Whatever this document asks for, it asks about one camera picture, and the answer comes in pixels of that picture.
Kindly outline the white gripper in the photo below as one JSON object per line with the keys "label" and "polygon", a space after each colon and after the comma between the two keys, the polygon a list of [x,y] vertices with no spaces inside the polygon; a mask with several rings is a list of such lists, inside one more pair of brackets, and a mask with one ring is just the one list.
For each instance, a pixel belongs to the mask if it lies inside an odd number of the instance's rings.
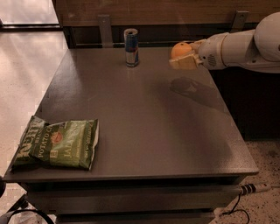
{"label": "white gripper", "polygon": [[208,70],[221,70],[226,67],[222,59],[221,48],[228,32],[215,34],[206,40],[201,39],[190,44],[191,53],[170,59],[173,69],[193,70],[202,63]]}

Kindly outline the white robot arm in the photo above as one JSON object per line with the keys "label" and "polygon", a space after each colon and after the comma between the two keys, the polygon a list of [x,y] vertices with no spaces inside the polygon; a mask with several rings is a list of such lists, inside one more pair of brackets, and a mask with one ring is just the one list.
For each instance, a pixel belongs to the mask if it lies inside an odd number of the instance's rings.
{"label": "white robot arm", "polygon": [[280,12],[268,15],[253,30],[215,34],[191,44],[179,42],[171,49],[169,63],[174,69],[242,67],[279,74]]}

